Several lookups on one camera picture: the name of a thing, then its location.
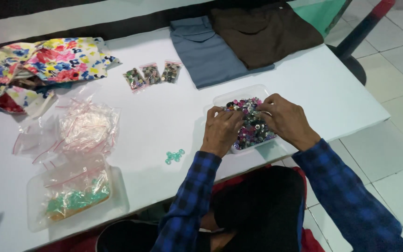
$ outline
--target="person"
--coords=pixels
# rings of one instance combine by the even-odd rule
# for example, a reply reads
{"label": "person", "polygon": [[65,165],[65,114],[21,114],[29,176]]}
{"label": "person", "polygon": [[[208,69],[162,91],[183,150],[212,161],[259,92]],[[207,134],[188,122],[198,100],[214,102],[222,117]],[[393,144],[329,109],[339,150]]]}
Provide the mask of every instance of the person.
{"label": "person", "polygon": [[[302,107],[272,94],[258,110],[271,131],[299,150],[294,161],[354,251],[403,251],[399,221],[309,126]],[[100,235],[97,250],[301,251],[305,186],[293,169],[273,166],[211,199],[216,171],[237,139],[242,117],[239,111],[211,108],[200,151],[159,225],[115,223]]]}

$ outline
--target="blue plaid shirt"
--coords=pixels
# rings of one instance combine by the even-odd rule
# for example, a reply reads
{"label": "blue plaid shirt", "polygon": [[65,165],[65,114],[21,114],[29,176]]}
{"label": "blue plaid shirt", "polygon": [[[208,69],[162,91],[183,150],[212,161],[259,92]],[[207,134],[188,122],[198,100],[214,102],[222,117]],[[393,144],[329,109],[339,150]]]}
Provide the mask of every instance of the blue plaid shirt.
{"label": "blue plaid shirt", "polygon": [[160,234],[151,251],[194,251],[200,220],[208,213],[215,174],[221,162],[222,159],[212,153],[195,153],[169,212],[160,221]]}
{"label": "blue plaid shirt", "polygon": [[[399,221],[363,186],[360,178],[322,139],[293,155],[343,237],[355,251],[403,251]],[[169,213],[159,225],[152,251],[194,251],[200,220],[208,212],[221,159],[197,152]]]}
{"label": "blue plaid shirt", "polygon": [[403,251],[402,226],[321,139],[292,158],[354,251]]}

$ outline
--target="brown folded fabric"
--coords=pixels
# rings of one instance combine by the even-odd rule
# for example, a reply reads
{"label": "brown folded fabric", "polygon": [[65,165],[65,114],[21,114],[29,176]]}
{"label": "brown folded fabric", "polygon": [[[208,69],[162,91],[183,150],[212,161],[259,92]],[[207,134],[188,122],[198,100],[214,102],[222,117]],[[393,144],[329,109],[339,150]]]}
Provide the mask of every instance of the brown folded fabric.
{"label": "brown folded fabric", "polygon": [[287,3],[272,3],[249,11],[212,9],[211,15],[214,31],[248,70],[323,43],[321,34]]}

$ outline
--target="floral fabric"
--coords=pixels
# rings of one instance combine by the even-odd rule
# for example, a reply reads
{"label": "floral fabric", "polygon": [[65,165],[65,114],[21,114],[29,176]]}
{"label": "floral fabric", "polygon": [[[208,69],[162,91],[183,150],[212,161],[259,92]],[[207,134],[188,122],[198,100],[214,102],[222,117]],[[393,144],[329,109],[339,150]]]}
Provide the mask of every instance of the floral fabric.
{"label": "floral fabric", "polygon": [[36,104],[50,100],[53,91],[37,93],[19,79],[37,76],[41,85],[107,76],[106,67],[119,62],[109,55],[102,38],[56,38],[36,43],[14,43],[0,49],[0,109],[26,112]]}

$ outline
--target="green fabric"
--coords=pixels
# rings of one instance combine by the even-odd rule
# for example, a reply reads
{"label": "green fabric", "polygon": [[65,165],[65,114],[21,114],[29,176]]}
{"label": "green fabric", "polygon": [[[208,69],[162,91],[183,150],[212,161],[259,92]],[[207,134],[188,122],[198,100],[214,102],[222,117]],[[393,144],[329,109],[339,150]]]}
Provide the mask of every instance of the green fabric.
{"label": "green fabric", "polygon": [[337,19],[334,18],[345,2],[346,0],[295,0],[288,4],[325,38],[335,25]]}

